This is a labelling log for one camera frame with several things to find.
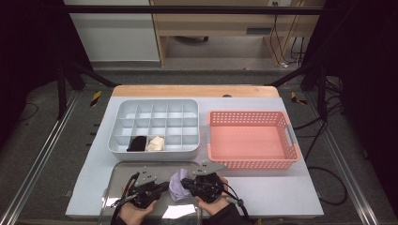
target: white tabletop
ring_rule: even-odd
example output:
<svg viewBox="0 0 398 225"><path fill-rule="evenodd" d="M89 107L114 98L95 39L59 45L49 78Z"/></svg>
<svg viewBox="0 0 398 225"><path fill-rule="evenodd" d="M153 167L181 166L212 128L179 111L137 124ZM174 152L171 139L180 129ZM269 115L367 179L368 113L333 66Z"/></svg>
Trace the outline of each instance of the white tabletop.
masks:
<svg viewBox="0 0 398 225"><path fill-rule="evenodd" d="M111 97L103 120L79 174L66 212L73 218L100 215L102 196L112 170L119 161L108 149L108 141L120 104L127 99L148 97ZM261 110L286 112L279 97L190 97L198 102L200 144L195 162L208 161L207 113L213 110ZM252 217L314 218L323 210L305 162L300 160L285 171L220 171Z"/></svg>

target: purple cloth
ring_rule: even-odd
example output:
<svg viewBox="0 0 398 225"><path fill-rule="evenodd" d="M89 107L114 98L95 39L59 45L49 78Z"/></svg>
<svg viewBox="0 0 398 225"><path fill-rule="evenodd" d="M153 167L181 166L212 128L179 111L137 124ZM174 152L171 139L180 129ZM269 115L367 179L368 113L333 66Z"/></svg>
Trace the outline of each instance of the purple cloth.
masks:
<svg viewBox="0 0 398 225"><path fill-rule="evenodd" d="M169 191L172 199L177 202L191 196L189 190L185 189L181 185L181 180L188 177L188 170L179 169L176 173L170 177Z"/></svg>

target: white cabinet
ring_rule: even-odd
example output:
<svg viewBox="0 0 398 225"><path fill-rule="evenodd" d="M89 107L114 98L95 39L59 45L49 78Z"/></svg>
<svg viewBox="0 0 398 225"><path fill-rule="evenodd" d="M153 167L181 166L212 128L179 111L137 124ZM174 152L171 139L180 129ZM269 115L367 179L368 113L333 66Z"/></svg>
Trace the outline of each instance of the white cabinet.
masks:
<svg viewBox="0 0 398 225"><path fill-rule="evenodd" d="M148 6L147 0L64 0L66 5ZM91 62L159 63L150 14L71 13Z"/></svg>

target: person's arm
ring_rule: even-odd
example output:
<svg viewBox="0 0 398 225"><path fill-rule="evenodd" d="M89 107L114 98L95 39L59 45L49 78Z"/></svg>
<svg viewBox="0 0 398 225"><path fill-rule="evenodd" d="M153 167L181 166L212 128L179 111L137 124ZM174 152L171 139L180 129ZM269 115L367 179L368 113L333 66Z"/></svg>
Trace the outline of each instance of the person's arm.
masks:
<svg viewBox="0 0 398 225"><path fill-rule="evenodd" d="M228 181L220 177L220 179L228 184ZM195 197L196 201L198 201L198 206L208 212L210 215L209 222L211 225L249 225L250 221L246 220L244 217L240 215L237 210L237 206L233 203L228 202L225 197L227 195L225 193L215 202L206 203L199 197Z"/></svg>
<svg viewBox="0 0 398 225"><path fill-rule="evenodd" d="M140 225L144 218L153 212L156 201L150 204L146 209L140 209L127 202L120 208L119 216L117 217L117 225Z"/></svg>

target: black sleeve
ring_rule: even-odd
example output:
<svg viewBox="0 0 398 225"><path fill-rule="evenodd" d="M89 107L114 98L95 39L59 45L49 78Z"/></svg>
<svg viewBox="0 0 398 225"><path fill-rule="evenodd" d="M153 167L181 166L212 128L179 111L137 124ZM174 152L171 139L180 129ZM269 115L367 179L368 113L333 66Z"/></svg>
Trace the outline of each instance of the black sleeve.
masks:
<svg viewBox="0 0 398 225"><path fill-rule="evenodd" d="M250 221L242 217L235 204L228 204L217 214L209 219L211 225L252 225Z"/></svg>
<svg viewBox="0 0 398 225"><path fill-rule="evenodd" d="M127 225L121 217L117 217L115 225Z"/></svg>

